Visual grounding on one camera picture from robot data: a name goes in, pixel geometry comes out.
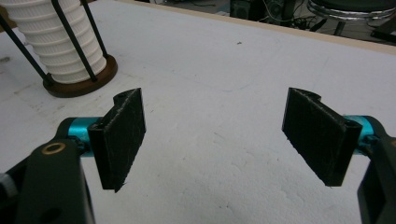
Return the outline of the black round stool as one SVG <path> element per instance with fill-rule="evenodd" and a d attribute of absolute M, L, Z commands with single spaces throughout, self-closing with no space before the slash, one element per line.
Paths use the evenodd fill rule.
<path fill-rule="evenodd" d="M 340 35 L 349 21 L 377 21 L 396 12 L 396 0 L 307 0 L 307 9 L 321 18 L 310 31 L 320 29 L 327 20 L 338 21 L 334 35 Z"/>

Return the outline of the wooden cup holder black rods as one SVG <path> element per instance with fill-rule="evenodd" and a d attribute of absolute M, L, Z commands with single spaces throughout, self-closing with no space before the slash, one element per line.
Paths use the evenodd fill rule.
<path fill-rule="evenodd" d="M 8 20 L 4 19 L 3 16 L 0 15 L 0 27 L 4 29 L 4 31 L 8 34 L 23 56 L 28 60 L 28 62 L 33 66 L 36 72 L 41 76 L 43 80 L 43 86 L 47 90 L 47 92 L 53 96 L 61 97 L 61 98 L 70 98 L 77 97 L 80 95 L 84 95 L 90 93 L 92 91 L 96 91 L 101 87 L 105 86 L 117 73 L 118 65 L 113 56 L 109 55 L 106 51 L 106 47 L 103 43 L 102 37 L 99 34 L 96 23 L 92 16 L 91 10 L 88 5 L 88 0 L 79 0 L 81 5 L 83 6 L 86 14 L 88 15 L 88 19 L 94 31 L 94 34 L 99 42 L 100 48 L 103 52 L 103 56 L 106 58 L 106 67 L 99 74 L 95 74 L 92 71 L 91 66 L 89 65 L 86 56 L 81 49 L 63 11 L 61 10 L 59 0 L 51 0 L 51 3 L 60 18 L 66 32 L 68 33 L 75 49 L 78 52 L 78 56 L 82 60 L 90 78 L 85 81 L 81 81 L 74 84 L 63 84 L 56 82 L 50 73 L 48 73 L 45 65 L 43 65 L 38 55 L 35 54 L 34 49 L 31 45 L 25 42 L 24 40 L 20 40 L 15 32 L 12 30 L 10 25 L 8 24 Z"/>

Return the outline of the stack of white paper cups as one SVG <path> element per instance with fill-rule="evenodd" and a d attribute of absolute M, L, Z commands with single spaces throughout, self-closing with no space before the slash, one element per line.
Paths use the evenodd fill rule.
<path fill-rule="evenodd" d="M 79 0 L 59 0 L 59 4 L 92 71 L 99 74 L 106 58 L 83 6 Z M 0 0 L 0 6 L 56 82 L 74 84 L 90 78 L 51 0 Z"/>

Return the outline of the black computer tower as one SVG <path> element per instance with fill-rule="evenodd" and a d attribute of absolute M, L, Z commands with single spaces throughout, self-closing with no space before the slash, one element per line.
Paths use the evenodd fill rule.
<path fill-rule="evenodd" d="M 237 19 L 258 21 L 264 17 L 265 6 L 262 0 L 231 0 L 230 16 Z"/>

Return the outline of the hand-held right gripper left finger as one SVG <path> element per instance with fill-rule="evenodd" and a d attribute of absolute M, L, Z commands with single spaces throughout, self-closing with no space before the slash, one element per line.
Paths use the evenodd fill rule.
<path fill-rule="evenodd" d="M 83 157 L 94 157 L 103 189 L 118 192 L 124 185 L 146 133 L 142 90 L 113 97 L 103 117 L 70 118 L 66 137 Z"/>

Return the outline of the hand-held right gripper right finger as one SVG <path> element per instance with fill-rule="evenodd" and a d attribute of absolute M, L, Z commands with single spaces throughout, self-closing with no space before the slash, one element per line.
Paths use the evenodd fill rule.
<path fill-rule="evenodd" d="M 342 185 L 351 157 L 374 128 L 363 116 L 341 116 L 311 91 L 290 88 L 282 131 L 327 187 Z"/>

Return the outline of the white foam mat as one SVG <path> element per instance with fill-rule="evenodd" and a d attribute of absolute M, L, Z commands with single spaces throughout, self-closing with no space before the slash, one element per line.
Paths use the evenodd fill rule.
<path fill-rule="evenodd" d="M 147 131 L 122 189 L 104 190 L 83 160 L 98 224 L 360 224 L 367 159 L 326 187 L 282 132 L 287 92 L 315 92 L 396 136 L 396 55 L 112 0 L 91 9 L 119 69 L 77 98 L 49 95 L 0 34 L 0 172 L 63 119 L 102 116 L 140 88 Z"/>

